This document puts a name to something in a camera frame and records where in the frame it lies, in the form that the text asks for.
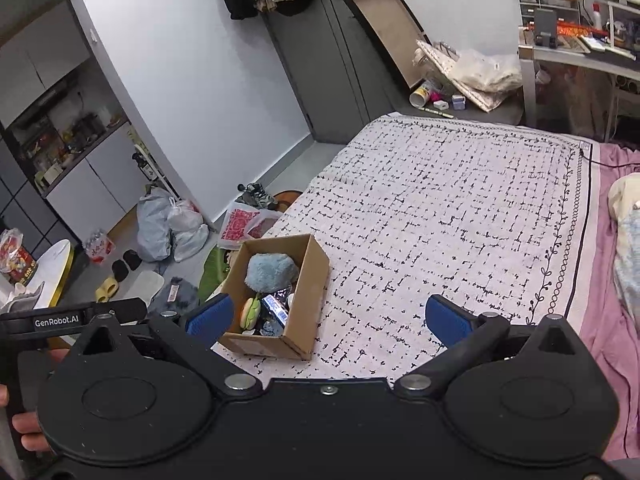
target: pen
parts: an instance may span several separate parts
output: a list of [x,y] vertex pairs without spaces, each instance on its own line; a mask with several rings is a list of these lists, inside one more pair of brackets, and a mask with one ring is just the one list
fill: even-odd
[[420,108],[420,110],[422,110],[423,112],[429,112],[430,114],[433,114],[433,115],[439,115],[440,117],[444,117],[445,119],[455,119],[453,115],[446,114],[439,110],[432,110],[431,108]]

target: pink bed sheet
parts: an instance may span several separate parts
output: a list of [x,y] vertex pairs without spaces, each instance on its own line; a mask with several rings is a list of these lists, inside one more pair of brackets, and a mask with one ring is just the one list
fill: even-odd
[[[624,150],[613,144],[600,146],[600,160],[617,166],[638,162],[640,152]],[[616,254],[617,227],[609,216],[608,194],[620,177],[640,170],[600,166],[600,200],[596,255],[587,311],[580,337],[600,365],[620,401],[620,419],[604,459],[640,457],[638,412],[640,390],[640,338],[613,284],[613,260]]]

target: baseboard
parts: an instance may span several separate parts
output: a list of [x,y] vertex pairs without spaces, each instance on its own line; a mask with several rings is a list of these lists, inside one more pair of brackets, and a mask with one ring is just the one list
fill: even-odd
[[[286,170],[291,163],[296,160],[300,155],[302,155],[306,150],[308,150],[314,143],[314,138],[311,134],[308,134],[304,137],[300,142],[295,144],[289,151],[285,152],[270,168],[259,175],[254,182],[259,182],[264,187],[267,187],[271,182],[276,180],[276,178],[281,174],[284,170]],[[220,216],[211,224],[210,226],[217,233],[220,232],[220,228],[222,227],[222,222],[225,219],[226,211],[223,211]]]

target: bed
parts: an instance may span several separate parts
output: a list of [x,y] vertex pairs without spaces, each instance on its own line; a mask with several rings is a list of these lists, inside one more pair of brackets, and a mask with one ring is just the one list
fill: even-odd
[[638,336],[612,285],[607,192],[640,154],[500,124],[391,114],[366,126],[268,233],[313,233],[332,270],[309,362],[216,351],[261,378],[396,380],[443,351],[442,294],[514,323],[566,316],[621,402],[606,458],[638,456]]

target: black tile wall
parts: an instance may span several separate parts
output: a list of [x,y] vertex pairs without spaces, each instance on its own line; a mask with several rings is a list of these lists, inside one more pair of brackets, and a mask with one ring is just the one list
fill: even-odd
[[49,204],[40,196],[16,163],[4,140],[0,139],[0,224],[20,229],[22,244],[39,258],[60,240],[76,237],[68,231]]

